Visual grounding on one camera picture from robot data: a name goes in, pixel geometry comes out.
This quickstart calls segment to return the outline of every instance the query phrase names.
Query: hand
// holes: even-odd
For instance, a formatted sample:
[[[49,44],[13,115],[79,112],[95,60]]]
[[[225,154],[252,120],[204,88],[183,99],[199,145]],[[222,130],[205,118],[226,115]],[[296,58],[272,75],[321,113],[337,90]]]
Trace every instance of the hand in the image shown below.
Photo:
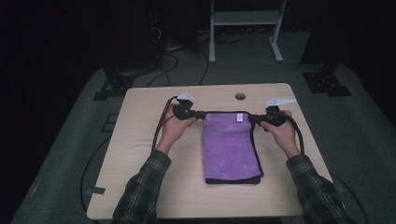
[[[281,112],[291,117],[290,111],[282,110]],[[296,144],[294,128],[288,120],[279,127],[265,121],[260,122],[260,125],[274,136],[277,145],[285,152],[288,158],[300,155],[300,150]]]
[[[184,130],[196,121],[196,118],[183,120],[176,118],[173,113],[174,106],[174,104],[169,105],[169,109],[166,111],[163,124],[163,135],[161,136],[160,143],[157,146],[157,149],[166,155],[169,153],[171,146],[184,133]]]

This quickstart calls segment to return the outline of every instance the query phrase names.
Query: folded towel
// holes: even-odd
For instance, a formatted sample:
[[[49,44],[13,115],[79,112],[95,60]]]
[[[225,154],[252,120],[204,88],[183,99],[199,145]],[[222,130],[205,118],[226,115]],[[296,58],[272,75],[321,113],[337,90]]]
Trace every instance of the folded towel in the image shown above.
[[[258,184],[263,176],[248,112],[207,112],[203,129],[207,184]]]

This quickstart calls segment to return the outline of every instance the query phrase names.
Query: gray carpet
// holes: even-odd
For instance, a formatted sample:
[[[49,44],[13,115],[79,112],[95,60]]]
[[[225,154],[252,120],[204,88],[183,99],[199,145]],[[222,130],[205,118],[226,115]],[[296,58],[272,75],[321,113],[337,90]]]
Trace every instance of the gray carpet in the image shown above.
[[[278,45],[284,57],[277,63],[268,43],[269,34],[245,35],[231,45],[216,45],[215,64],[210,64],[203,85],[289,83],[304,112],[329,171],[341,177],[359,198],[371,223],[394,223],[396,220],[396,132],[375,102],[362,87],[359,78],[340,65],[335,72],[352,96],[329,97],[313,94],[302,76],[303,71],[319,65],[299,65],[308,33],[280,33]],[[208,45],[200,46],[206,54]],[[182,50],[174,53],[179,62],[169,72],[172,86],[199,85],[206,61],[202,52]],[[165,57],[163,68],[175,64]],[[139,77],[134,88],[144,88],[162,71]],[[93,101],[106,79],[103,70],[92,75],[78,97],[67,121],[42,165],[30,192],[12,223],[92,223],[86,217],[79,197],[80,179],[90,157],[97,150],[83,178],[83,201],[89,203],[89,189],[94,187],[114,126],[109,114],[119,113],[122,97]],[[165,77],[151,87],[166,86]],[[342,190],[346,210],[358,221],[364,219],[356,201]],[[282,217],[287,223],[304,223],[301,217]]]

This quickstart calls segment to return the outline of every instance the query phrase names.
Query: shirt sleeve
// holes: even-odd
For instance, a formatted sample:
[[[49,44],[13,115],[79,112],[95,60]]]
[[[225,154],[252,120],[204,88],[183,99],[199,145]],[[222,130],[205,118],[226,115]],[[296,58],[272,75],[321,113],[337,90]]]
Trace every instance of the shirt sleeve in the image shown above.
[[[112,223],[157,223],[158,196],[171,163],[161,151],[151,152],[139,173],[128,181]]]
[[[307,156],[291,157],[286,165],[297,187],[305,223],[356,223],[347,215],[333,183],[318,174]]]

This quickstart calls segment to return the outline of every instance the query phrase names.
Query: cuff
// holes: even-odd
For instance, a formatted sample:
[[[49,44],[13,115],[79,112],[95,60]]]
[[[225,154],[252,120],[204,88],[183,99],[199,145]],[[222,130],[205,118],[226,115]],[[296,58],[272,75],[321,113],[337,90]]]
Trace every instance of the cuff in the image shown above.
[[[165,153],[155,149],[149,155],[144,166],[158,170],[159,172],[165,174],[171,163],[171,159]]]
[[[306,175],[309,173],[316,173],[312,161],[305,155],[293,156],[288,161],[286,161],[286,165],[291,173],[293,179],[298,175]]]

